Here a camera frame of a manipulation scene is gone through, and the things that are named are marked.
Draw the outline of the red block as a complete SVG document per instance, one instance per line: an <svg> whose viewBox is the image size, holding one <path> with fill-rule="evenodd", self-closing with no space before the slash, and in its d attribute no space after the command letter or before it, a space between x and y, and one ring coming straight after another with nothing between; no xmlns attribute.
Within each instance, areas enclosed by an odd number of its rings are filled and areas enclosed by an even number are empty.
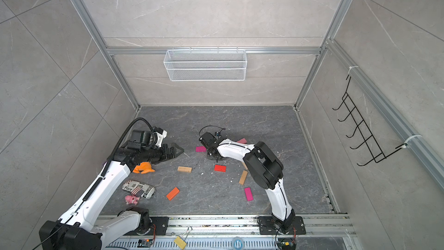
<svg viewBox="0 0 444 250"><path fill-rule="evenodd" d="M227 167L219 164L215 164L214 170L217 172L226 172Z"/></svg>

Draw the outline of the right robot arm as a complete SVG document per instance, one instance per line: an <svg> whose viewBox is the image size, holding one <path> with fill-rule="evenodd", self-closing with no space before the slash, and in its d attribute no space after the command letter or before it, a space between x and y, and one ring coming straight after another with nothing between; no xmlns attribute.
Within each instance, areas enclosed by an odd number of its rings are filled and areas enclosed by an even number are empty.
<svg viewBox="0 0 444 250"><path fill-rule="evenodd" d="M210 159L231 158L243 162L255 183L265 189L278 230L288 233L293 228L296 214L284 189L283 164L264 142L242 144L206 132L200 136L200 143L206 148Z"/></svg>

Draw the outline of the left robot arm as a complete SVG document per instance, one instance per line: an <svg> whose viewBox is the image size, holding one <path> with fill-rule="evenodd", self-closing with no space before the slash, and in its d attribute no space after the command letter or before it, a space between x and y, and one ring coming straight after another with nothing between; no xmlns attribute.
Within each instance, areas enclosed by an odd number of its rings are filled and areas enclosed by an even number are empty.
<svg viewBox="0 0 444 250"><path fill-rule="evenodd" d="M134 119L124 130L106 163L76 203L56 221L40 228L44 250L103 250L121 236L154 231L149 210L129 207L102 227L94 224L114 191L143 162L158 164L184 153L175 143L163 143L167 132L152 127L144 118Z"/></svg>

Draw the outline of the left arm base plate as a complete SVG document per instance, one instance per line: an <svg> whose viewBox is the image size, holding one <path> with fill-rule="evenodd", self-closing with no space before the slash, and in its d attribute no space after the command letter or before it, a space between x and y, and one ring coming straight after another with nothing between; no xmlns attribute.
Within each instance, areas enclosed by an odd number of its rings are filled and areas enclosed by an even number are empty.
<svg viewBox="0 0 444 250"><path fill-rule="evenodd" d="M148 231L130 231L125 234L125 236L165 236L168 229L168 224L170 218L167 216L155 216L151 217L151 224L149 225Z"/></svg>

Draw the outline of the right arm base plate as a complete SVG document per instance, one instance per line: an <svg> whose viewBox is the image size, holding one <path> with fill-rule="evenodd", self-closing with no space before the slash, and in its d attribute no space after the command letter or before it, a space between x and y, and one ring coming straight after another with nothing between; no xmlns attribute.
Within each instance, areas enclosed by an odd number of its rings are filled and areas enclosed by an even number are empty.
<svg viewBox="0 0 444 250"><path fill-rule="evenodd" d="M295 216L291 222L284 224L272 216L258 216L257 224L261 235L269 234L306 234L305 223L301 216Z"/></svg>

